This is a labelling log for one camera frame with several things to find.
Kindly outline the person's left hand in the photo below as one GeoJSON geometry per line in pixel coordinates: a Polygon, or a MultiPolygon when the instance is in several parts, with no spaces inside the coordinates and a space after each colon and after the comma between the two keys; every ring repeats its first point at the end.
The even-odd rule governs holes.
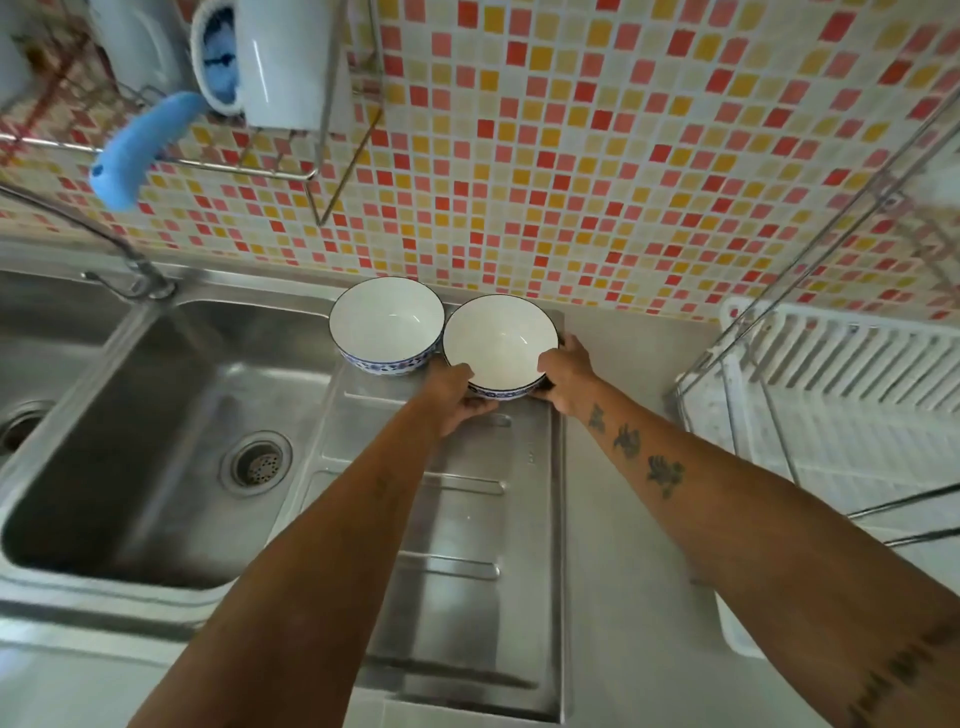
{"type": "Polygon", "coordinates": [[[466,421],[491,414],[498,402],[471,394],[469,385],[450,386],[443,383],[442,357],[435,357],[427,367],[423,386],[412,400],[413,422],[421,430],[437,438],[449,436],[466,421]]]}

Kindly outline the person's right hand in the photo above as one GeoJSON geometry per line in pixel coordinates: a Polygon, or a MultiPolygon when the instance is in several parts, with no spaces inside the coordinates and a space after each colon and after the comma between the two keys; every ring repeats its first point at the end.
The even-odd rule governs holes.
{"type": "Polygon", "coordinates": [[[548,379],[543,376],[550,387],[538,387],[531,396],[550,403],[560,414],[585,424],[593,411],[592,389],[597,381],[590,354],[573,333],[565,334],[558,347],[575,352],[575,375],[569,379],[548,379]]]}

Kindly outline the white bowl blue patterned outside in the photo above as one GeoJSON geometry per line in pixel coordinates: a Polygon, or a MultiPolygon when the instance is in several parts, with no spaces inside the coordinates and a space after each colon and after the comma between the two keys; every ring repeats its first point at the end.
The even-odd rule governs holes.
{"type": "Polygon", "coordinates": [[[355,368],[376,376],[403,376],[426,366],[438,349],[447,311],[418,281],[385,276],[357,283],[329,314],[331,338],[355,368]]]}
{"type": "Polygon", "coordinates": [[[545,310],[523,297],[476,297],[453,310],[440,337],[452,367],[472,370],[467,390],[486,400],[510,401],[530,395],[546,380],[541,354],[557,349],[561,334],[545,310]]]}

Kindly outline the person's left forearm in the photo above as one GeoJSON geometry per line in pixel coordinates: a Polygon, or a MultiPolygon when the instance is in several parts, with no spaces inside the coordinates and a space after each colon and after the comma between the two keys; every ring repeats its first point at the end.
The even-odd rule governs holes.
{"type": "Polygon", "coordinates": [[[407,402],[249,564],[127,728],[341,728],[449,411],[407,402]]]}

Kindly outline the person's right forearm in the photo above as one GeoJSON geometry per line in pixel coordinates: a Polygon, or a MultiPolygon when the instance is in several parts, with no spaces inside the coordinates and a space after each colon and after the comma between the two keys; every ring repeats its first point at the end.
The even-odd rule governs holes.
{"type": "Polygon", "coordinates": [[[833,728],[960,728],[960,595],[808,491],[597,377],[583,425],[833,728]]]}

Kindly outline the round metal drain strainer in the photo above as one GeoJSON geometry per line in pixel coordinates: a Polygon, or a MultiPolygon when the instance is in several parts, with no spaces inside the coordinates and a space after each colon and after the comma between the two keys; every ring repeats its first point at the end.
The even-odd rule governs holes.
{"type": "Polygon", "coordinates": [[[293,462],[293,447],[288,438],[277,431],[255,431],[222,455],[218,480],[235,497],[259,496],[280,485],[293,462]]]}

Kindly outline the stainless steel kitchen sink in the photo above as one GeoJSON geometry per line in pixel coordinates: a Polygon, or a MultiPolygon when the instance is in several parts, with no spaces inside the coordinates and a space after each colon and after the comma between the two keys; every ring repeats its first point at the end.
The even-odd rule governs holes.
{"type": "MultiPolygon", "coordinates": [[[[417,392],[330,336],[342,289],[169,271],[124,304],[75,269],[0,253],[0,646],[166,667],[237,577],[417,392]],[[218,480],[245,435],[294,462],[265,493],[218,480]]],[[[568,717],[565,428],[514,399],[428,462],[358,687],[562,724],[568,717]]]]}

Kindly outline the white plastic dish drainer tray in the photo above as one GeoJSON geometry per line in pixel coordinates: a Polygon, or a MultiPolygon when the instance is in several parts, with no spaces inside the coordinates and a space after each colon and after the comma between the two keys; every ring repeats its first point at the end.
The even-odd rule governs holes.
{"type": "Polygon", "coordinates": [[[960,329],[729,297],[683,427],[810,492],[960,596],[960,329]]]}

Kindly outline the white ceramic cup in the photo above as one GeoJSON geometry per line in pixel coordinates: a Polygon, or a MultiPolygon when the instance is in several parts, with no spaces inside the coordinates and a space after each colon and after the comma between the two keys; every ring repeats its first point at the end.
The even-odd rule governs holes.
{"type": "Polygon", "coordinates": [[[344,0],[235,0],[237,100],[248,125],[347,135],[355,124],[344,0]]]}

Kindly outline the chrome sink faucet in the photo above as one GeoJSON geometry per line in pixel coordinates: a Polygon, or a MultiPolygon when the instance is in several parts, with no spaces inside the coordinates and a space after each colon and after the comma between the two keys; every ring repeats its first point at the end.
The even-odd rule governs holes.
{"type": "Polygon", "coordinates": [[[121,235],[92,220],[76,208],[3,180],[0,180],[0,198],[53,216],[109,244],[117,250],[127,269],[135,275],[135,282],[128,290],[115,287],[102,275],[92,271],[82,272],[81,276],[84,280],[102,285],[115,297],[127,302],[165,301],[176,295],[178,287],[174,280],[164,275],[144,253],[121,235]]]}

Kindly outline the white plastic container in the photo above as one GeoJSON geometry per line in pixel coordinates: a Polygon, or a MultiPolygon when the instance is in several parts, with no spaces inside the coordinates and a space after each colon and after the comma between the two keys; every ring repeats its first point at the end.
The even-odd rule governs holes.
{"type": "Polygon", "coordinates": [[[88,0],[88,8],[123,98],[153,104],[195,89],[186,22],[176,0],[88,0]]]}

